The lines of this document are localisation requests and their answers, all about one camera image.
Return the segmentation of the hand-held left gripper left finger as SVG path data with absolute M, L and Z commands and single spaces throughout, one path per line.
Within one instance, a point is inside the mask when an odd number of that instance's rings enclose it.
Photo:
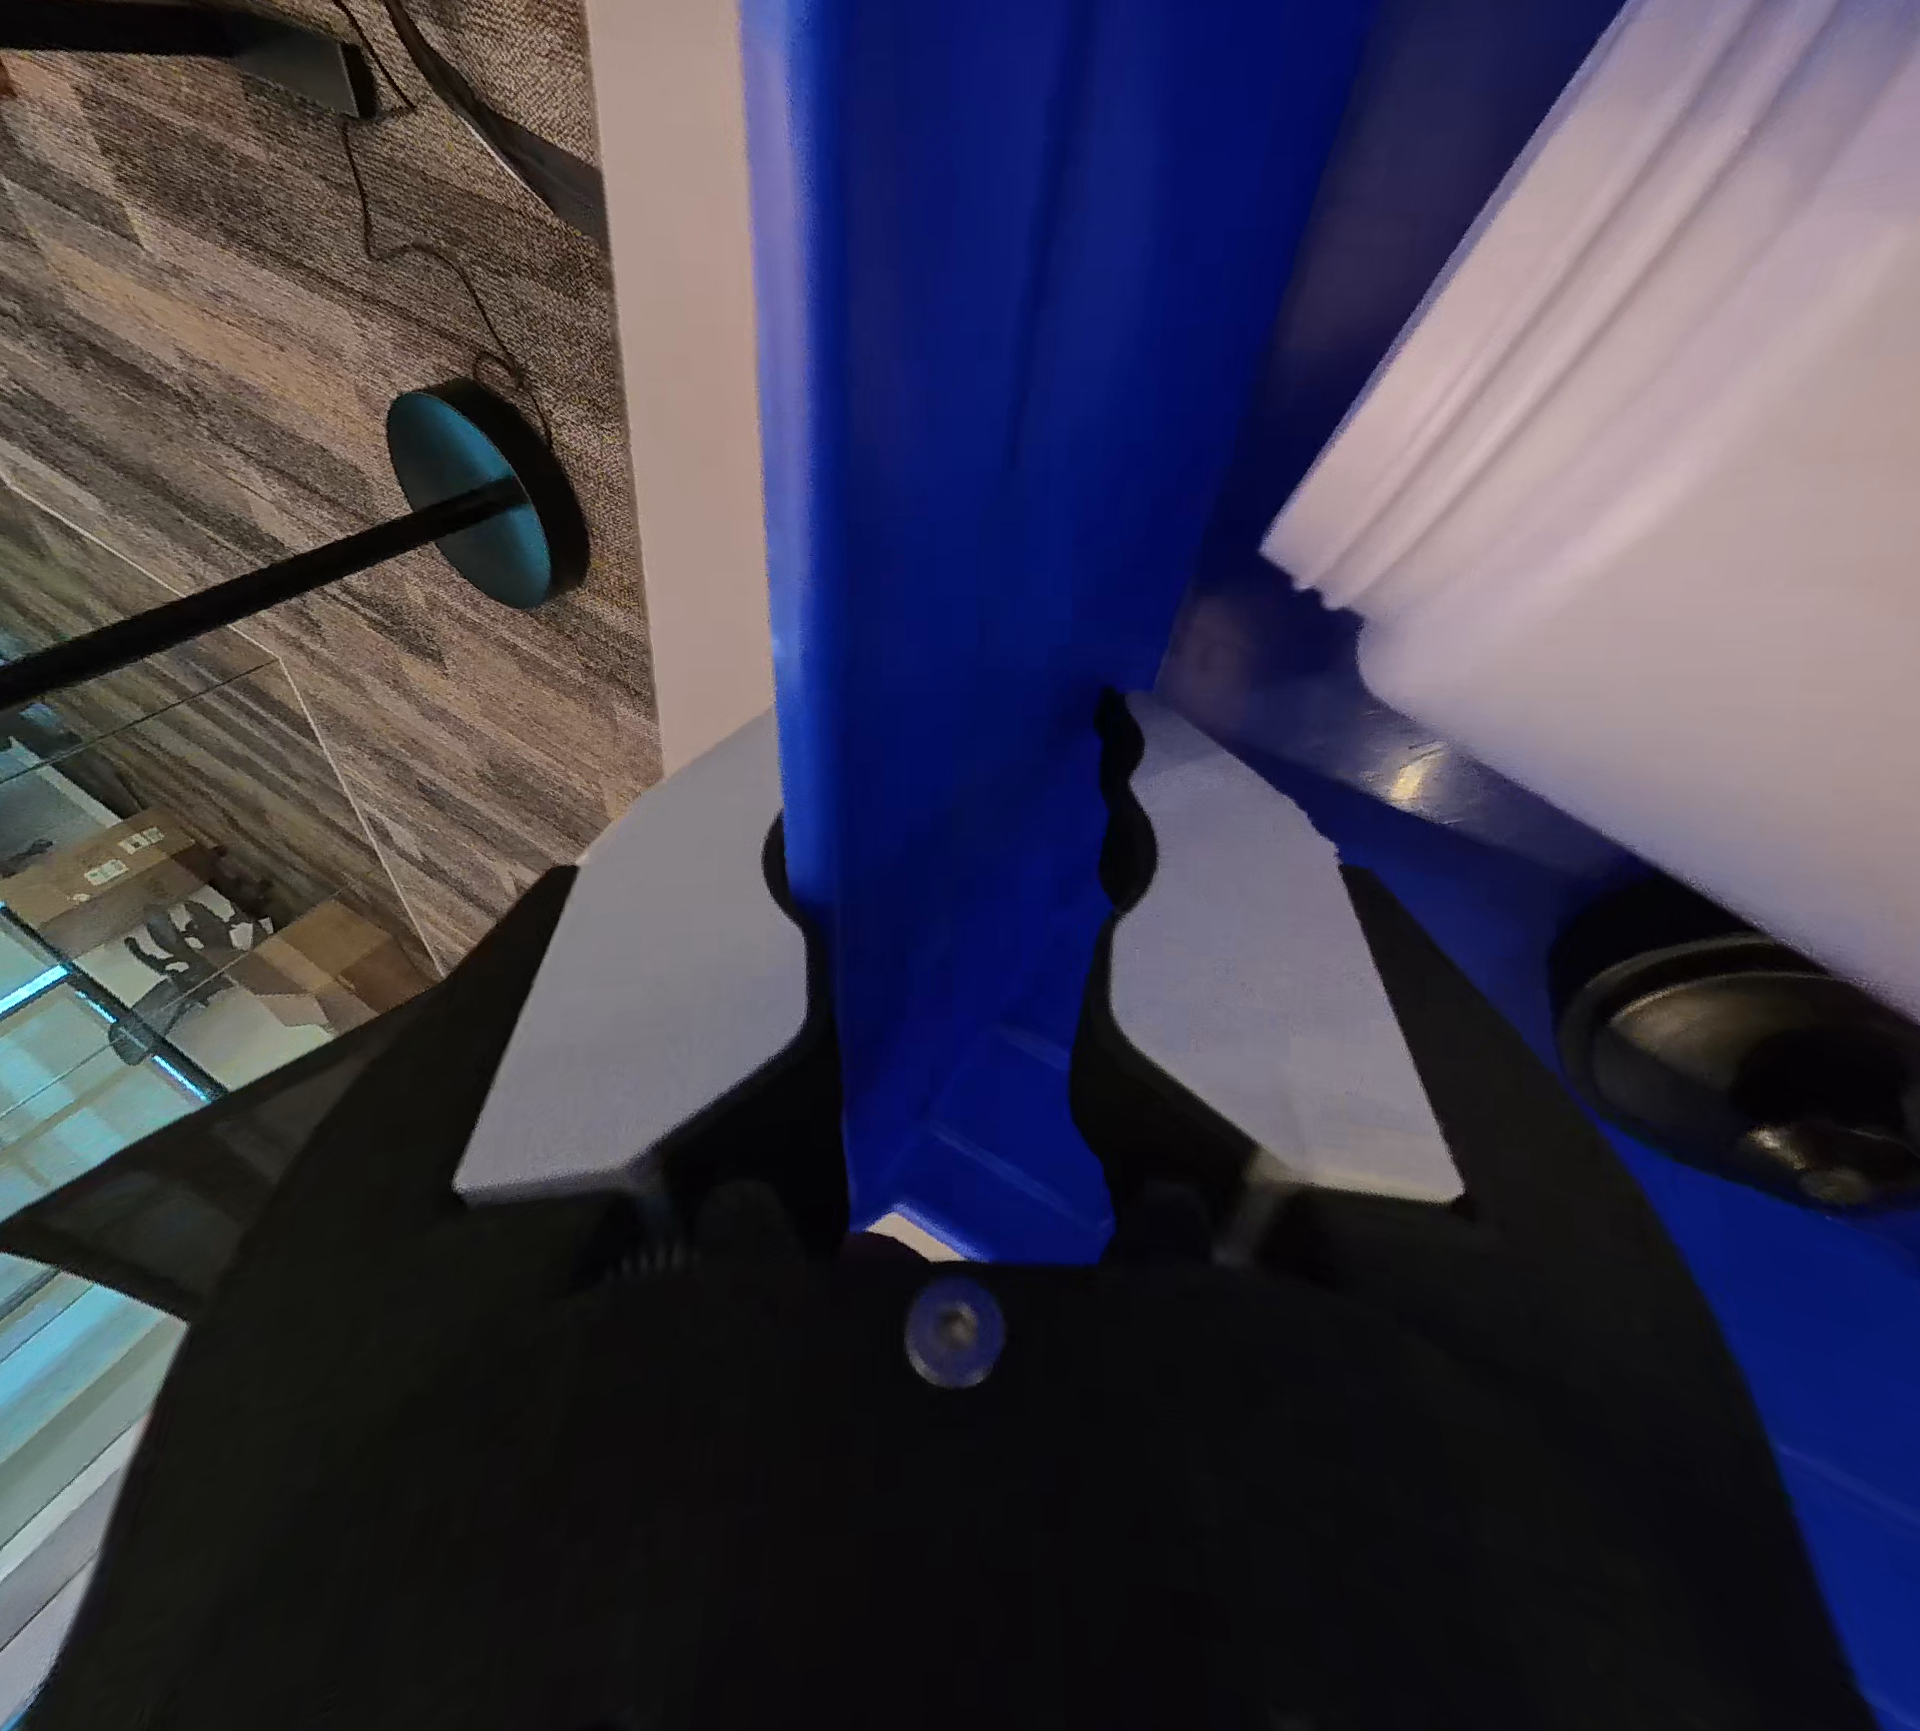
M 455 1189 L 616 1193 L 655 1231 L 770 1187 L 801 1237 L 852 1221 L 831 963 L 786 883 L 772 711 L 635 801 L 570 871 Z

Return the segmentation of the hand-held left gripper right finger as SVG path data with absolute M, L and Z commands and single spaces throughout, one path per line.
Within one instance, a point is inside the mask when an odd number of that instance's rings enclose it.
M 1449 1209 L 1465 1177 L 1332 843 L 1148 691 L 1096 729 L 1108 915 L 1068 1103 L 1116 1223 L 1187 1191 L 1231 1257 L 1305 1193 Z

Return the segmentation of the black bottle lid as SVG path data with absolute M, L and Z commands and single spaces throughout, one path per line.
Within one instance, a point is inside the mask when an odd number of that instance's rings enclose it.
M 1751 929 L 1568 937 L 1552 1023 L 1577 1095 L 1669 1159 L 1830 1215 L 1914 1213 L 1918 1029 Z

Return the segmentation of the white bottle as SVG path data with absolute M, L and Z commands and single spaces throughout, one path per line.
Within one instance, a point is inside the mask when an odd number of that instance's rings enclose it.
M 1260 545 L 1366 689 L 1916 1015 L 1916 0 L 1629 0 Z

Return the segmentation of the blue plastic bin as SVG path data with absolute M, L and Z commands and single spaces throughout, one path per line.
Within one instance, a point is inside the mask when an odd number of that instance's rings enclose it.
M 1462 1085 L 1690 1277 L 1873 1727 L 1916 1727 L 1916 1225 L 1821 1221 L 1549 1091 L 1549 951 L 1651 867 L 1369 703 L 1266 517 L 1623 0 L 741 0 L 786 865 L 829 931 L 852 1195 L 1110 1235 L 1014 983 L 1082 995 L 1094 703 L 1167 683 L 1488 995 Z

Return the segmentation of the black round-base floor stand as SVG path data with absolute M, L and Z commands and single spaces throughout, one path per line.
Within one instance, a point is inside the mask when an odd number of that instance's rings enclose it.
M 4 707 L 147 663 L 420 549 L 515 611 L 542 609 L 589 579 L 580 497 L 551 435 L 507 397 L 472 377 L 402 393 L 386 411 L 386 445 L 407 515 L 11 661 Z

